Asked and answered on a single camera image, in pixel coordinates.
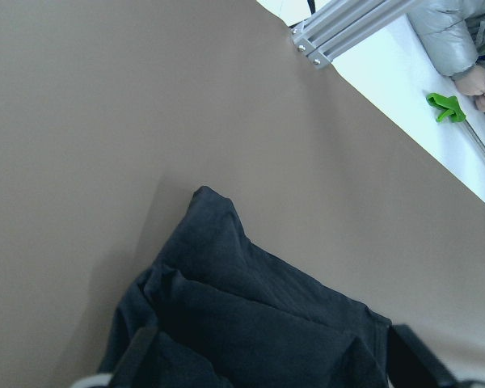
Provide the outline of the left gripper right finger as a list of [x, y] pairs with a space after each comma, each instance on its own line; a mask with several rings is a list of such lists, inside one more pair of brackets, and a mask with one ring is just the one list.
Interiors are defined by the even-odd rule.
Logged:
[[390, 327], [386, 371], [393, 387], [456, 387], [458, 380], [406, 324]]

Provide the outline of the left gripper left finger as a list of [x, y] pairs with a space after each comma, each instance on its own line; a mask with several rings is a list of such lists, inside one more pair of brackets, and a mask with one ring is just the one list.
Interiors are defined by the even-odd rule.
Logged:
[[137, 331], [114, 370], [110, 387], [142, 387], [147, 380], [144, 368], [153, 355], [157, 337], [157, 327], [143, 327]]

